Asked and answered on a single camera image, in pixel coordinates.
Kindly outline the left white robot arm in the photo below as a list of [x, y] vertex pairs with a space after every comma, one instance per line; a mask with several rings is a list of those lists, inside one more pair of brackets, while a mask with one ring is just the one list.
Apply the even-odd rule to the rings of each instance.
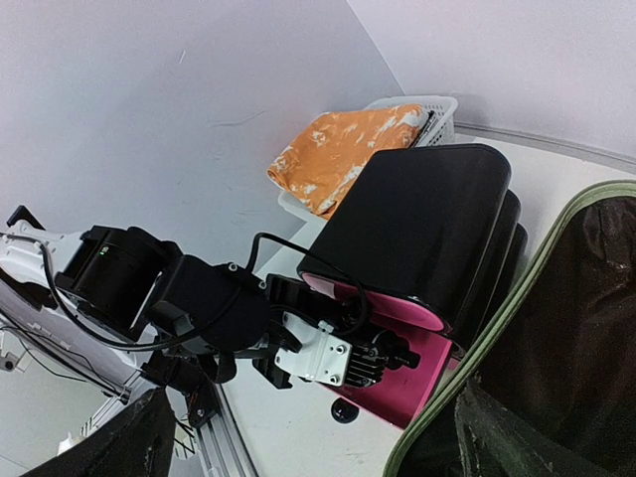
[[254, 268], [208, 264], [137, 227], [51, 234], [23, 207], [1, 235], [1, 278], [13, 291], [102, 346], [147, 354], [144, 378], [185, 396], [229, 382], [240, 360], [280, 390], [292, 378], [366, 389], [419, 365], [407, 339], [373, 323], [361, 284], [332, 298]]

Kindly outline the green hard-shell suitcase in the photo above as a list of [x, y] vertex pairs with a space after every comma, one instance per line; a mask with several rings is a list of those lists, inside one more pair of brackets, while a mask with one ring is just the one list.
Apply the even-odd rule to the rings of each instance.
[[635, 185], [593, 185], [565, 206], [449, 382], [406, 429], [388, 476], [466, 476], [454, 424], [471, 383], [592, 382], [626, 389], [635, 472]]

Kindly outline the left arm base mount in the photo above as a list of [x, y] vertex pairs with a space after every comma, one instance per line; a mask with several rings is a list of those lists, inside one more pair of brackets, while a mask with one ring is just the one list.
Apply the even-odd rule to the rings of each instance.
[[188, 421], [201, 429], [221, 411], [212, 382], [190, 359], [166, 357], [154, 352], [141, 365], [141, 375], [151, 383], [179, 392], [187, 405]]

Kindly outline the black pink drawer organizer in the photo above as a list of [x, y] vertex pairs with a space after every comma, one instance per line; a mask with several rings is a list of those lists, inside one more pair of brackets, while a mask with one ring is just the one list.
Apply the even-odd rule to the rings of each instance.
[[397, 427], [423, 410], [450, 358], [466, 348], [482, 316], [470, 311], [496, 281], [521, 212], [512, 168], [497, 149], [451, 144], [375, 153], [297, 267], [337, 299], [364, 289], [371, 324], [405, 339], [415, 368], [388, 371], [340, 395]]

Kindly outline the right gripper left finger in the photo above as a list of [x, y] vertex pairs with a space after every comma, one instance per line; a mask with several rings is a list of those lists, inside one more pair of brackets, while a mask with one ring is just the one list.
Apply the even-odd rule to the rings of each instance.
[[167, 476], [175, 415], [165, 391], [145, 392], [71, 449], [28, 471], [32, 477]]

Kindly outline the orange snack bag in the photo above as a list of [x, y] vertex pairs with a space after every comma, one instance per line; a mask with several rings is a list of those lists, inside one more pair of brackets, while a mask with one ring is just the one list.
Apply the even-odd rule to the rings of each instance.
[[412, 144], [427, 122], [418, 104], [320, 115], [268, 167], [268, 178], [328, 220], [371, 157]]

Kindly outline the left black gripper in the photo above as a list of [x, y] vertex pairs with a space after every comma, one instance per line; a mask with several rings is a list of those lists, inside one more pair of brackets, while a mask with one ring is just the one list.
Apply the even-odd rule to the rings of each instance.
[[268, 299], [280, 314], [282, 343], [273, 364], [315, 383], [379, 383], [386, 370], [414, 370], [420, 354], [408, 340], [375, 324], [371, 305], [355, 297], [338, 302], [306, 283], [270, 275]]

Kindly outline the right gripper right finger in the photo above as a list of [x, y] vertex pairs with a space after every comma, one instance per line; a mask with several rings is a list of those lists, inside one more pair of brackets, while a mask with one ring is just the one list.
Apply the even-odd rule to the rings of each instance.
[[469, 383], [454, 424], [466, 476], [623, 476], [626, 389], [592, 382]]

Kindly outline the white perforated plastic basket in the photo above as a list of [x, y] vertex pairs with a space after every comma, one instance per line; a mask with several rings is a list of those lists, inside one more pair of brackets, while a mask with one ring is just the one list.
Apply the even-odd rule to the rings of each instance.
[[[376, 99], [365, 107], [365, 110], [382, 109], [405, 104], [418, 104], [430, 116], [418, 140], [413, 147], [445, 145], [455, 138], [453, 114], [458, 108], [458, 101], [452, 96], [443, 95], [406, 95], [389, 96]], [[281, 191], [277, 198], [278, 205], [288, 214], [307, 224], [323, 226], [326, 220], [313, 215], [301, 202], [291, 194]]]

